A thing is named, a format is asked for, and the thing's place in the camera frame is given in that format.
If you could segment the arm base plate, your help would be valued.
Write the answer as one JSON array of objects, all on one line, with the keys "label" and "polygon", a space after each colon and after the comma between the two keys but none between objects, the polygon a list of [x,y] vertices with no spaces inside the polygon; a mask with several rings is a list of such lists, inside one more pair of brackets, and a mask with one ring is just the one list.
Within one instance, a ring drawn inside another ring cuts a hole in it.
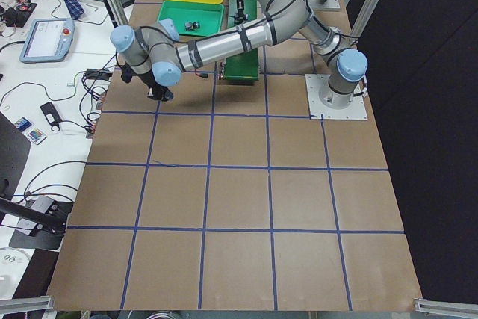
[{"label": "arm base plate", "polygon": [[309,116],[313,120],[367,120],[367,111],[360,86],[343,95],[329,86],[329,75],[306,74]]},{"label": "arm base plate", "polygon": [[320,11],[336,11],[341,9],[339,0],[325,0],[324,3],[320,3],[318,0],[308,0],[308,5],[313,10]]}]

